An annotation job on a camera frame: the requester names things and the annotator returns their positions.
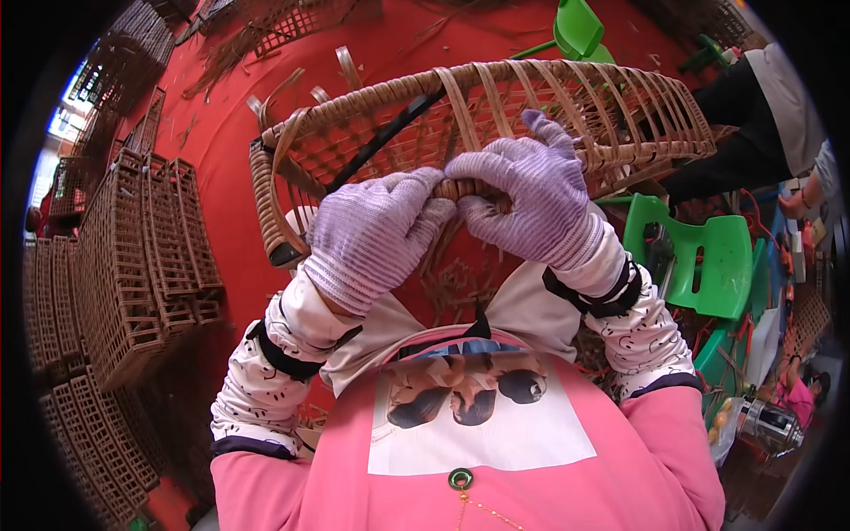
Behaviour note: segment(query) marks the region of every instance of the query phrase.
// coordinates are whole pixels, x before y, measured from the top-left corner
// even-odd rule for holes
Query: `white shirt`
[[[826,133],[794,65],[776,42],[745,52],[773,113],[791,175],[811,169]]]

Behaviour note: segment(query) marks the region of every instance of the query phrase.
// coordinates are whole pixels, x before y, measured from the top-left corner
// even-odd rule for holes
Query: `woman's right hand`
[[[794,195],[786,199],[782,195],[779,196],[779,211],[788,219],[800,219],[806,215],[808,207],[802,200],[802,192],[796,192]]]
[[[451,179],[479,178],[513,200],[500,214],[485,199],[468,195],[457,202],[469,233],[525,260],[559,271],[592,256],[602,240],[602,221],[587,213],[587,186],[573,139],[539,110],[524,110],[531,138],[499,138],[483,151],[463,153],[445,168]]]

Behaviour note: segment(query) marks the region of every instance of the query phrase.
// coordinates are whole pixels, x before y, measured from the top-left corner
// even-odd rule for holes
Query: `knitted glove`
[[[310,280],[325,296],[354,315],[401,285],[419,264],[439,226],[455,215],[447,199],[429,199],[443,173],[423,167],[328,195],[310,225]]]
[[[499,138],[481,152],[463,153],[445,168],[447,178],[479,178],[507,192],[510,213],[481,197],[457,202],[469,233],[518,257],[559,271],[582,265],[602,241],[602,220],[587,212],[587,186],[573,140],[538,110],[524,110],[531,138]]]

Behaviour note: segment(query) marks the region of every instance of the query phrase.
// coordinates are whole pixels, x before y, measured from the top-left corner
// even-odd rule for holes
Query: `person's hand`
[[[448,199],[429,199],[445,176],[424,167],[328,195],[310,225],[304,270],[320,294],[354,315],[404,282],[439,226],[455,215]]]
[[[573,139],[538,110],[524,110],[531,138],[499,138],[481,152],[463,153],[445,168],[447,178],[479,178],[507,192],[511,212],[468,195],[457,202],[469,233],[525,260],[559,271],[575,268],[602,241],[602,221],[587,212],[587,186]]]
[[[796,192],[788,199],[779,196],[779,211],[788,219],[800,219],[806,215],[807,210],[808,207],[802,200],[802,192]]]

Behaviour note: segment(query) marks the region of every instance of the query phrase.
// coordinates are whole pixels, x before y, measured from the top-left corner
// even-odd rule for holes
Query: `woman's left hand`
[[[429,199],[445,175],[431,167],[346,184],[328,195],[310,225],[304,271],[319,292],[365,316],[419,264],[455,203]]]

